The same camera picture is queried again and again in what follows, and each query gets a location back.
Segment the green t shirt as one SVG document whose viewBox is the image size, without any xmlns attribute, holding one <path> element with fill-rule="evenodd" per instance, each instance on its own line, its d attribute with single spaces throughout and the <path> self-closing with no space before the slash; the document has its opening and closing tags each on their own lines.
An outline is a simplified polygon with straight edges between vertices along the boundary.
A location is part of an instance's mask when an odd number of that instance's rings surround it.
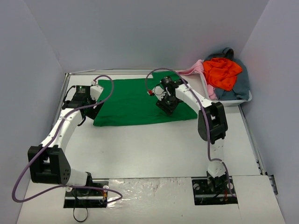
<svg viewBox="0 0 299 224">
<path fill-rule="evenodd" d="M 157 98 L 145 88 L 144 78 L 116 79 L 111 97 L 102 105 L 93 125 L 135 126 L 191 120 L 197 113 L 185 103 L 180 103 L 168 116 L 156 106 Z"/>
</svg>

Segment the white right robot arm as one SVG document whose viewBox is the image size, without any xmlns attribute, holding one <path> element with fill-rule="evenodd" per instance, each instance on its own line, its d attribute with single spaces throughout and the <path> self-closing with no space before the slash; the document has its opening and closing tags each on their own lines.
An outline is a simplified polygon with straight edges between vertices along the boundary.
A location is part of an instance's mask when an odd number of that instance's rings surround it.
<svg viewBox="0 0 299 224">
<path fill-rule="evenodd" d="M 207 142 L 207 187 L 217 193 L 224 187 L 221 178 L 228 178 L 228 168 L 224 163 L 224 139 L 228 124 L 224 106 L 220 102 L 213 103 L 196 92 L 185 80 L 172 80 L 164 77 L 152 89 L 152 96 L 156 96 L 156 105 L 167 115 L 172 115 L 180 103 L 187 104 L 197 113 L 198 133 Z"/>
</svg>

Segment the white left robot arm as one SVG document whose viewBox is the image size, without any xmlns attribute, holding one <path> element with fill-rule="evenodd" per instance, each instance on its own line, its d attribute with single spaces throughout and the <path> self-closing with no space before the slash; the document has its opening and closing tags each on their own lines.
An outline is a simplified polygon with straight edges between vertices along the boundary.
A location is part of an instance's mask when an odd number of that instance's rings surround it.
<svg viewBox="0 0 299 224">
<path fill-rule="evenodd" d="M 30 176 L 34 183 L 77 186 L 83 195 L 93 192 L 91 174 L 71 168 L 65 151 L 75 129 L 86 118 L 95 119 L 101 109 L 97 104 L 103 87 L 75 85 L 71 100 L 63 99 L 59 118 L 49 135 L 38 146 L 28 150 Z"/>
</svg>

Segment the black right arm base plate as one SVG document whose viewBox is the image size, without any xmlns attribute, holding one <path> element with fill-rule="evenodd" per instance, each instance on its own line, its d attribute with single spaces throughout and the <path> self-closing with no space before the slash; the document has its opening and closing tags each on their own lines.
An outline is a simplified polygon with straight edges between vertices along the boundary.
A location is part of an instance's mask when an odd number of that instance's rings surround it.
<svg viewBox="0 0 299 224">
<path fill-rule="evenodd" d="M 211 177 L 192 178 L 193 199 L 197 206 L 238 204 L 232 177 L 214 180 Z"/>
</svg>

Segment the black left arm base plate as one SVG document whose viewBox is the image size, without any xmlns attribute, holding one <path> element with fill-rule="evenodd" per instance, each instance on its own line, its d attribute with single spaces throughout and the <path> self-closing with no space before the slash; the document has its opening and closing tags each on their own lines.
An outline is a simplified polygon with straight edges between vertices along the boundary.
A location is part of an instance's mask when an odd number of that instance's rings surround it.
<svg viewBox="0 0 299 224">
<path fill-rule="evenodd" d="M 106 208 L 107 191 L 94 189 L 75 189 L 67 187 L 64 196 L 64 209 L 68 208 Z"/>
</svg>

